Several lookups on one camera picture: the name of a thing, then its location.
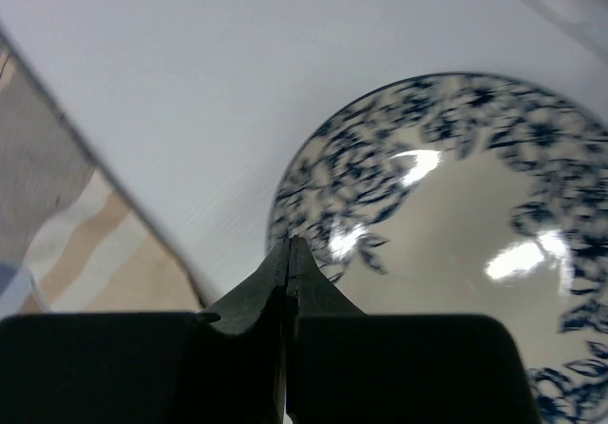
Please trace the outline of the blue beige plaid cloth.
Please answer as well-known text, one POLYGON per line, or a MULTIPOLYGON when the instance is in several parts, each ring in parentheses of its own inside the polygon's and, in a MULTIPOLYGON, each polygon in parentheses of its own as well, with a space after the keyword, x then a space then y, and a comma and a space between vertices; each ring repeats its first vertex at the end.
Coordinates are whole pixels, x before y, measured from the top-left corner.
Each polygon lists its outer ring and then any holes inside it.
POLYGON ((1 313, 198 311, 185 268, 1 46, 1 313))

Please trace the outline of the blue floral plate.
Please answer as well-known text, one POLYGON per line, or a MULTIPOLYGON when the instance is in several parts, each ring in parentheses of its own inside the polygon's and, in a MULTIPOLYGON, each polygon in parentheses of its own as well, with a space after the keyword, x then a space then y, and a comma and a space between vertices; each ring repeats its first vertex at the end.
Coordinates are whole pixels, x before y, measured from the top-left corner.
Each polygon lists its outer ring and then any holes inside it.
POLYGON ((288 165, 267 242, 292 236, 369 314, 499 320, 543 421, 606 421, 607 125, 585 108, 495 74, 380 87, 288 165))

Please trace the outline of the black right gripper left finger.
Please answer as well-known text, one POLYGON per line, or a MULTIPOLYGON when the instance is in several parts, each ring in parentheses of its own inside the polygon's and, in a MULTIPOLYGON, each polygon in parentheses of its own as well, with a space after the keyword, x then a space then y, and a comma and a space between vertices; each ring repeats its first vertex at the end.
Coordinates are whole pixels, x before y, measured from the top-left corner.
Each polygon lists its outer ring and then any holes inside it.
POLYGON ((199 312, 1 323, 5 423, 278 423, 290 244, 199 312))

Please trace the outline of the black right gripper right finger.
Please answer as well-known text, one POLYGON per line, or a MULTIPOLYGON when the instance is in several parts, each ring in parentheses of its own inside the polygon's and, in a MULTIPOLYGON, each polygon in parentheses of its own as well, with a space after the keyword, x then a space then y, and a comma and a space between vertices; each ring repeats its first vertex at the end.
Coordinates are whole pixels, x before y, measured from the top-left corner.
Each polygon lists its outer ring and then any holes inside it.
POLYGON ((295 423, 537 423, 516 344, 484 315, 368 315, 290 241, 293 332, 286 411, 295 423))

